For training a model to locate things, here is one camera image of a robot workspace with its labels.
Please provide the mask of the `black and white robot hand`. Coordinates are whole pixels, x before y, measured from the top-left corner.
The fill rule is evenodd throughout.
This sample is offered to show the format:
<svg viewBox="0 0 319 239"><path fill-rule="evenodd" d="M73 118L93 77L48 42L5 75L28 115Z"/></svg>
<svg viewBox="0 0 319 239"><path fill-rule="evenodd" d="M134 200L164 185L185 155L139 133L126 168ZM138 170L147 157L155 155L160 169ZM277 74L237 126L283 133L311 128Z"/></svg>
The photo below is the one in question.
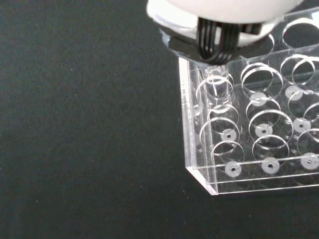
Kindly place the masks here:
<svg viewBox="0 0 319 239"><path fill-rule="evenodd" d="M164 45L189 61L224 65L264 41L300 0L150 0Z"/></svg>

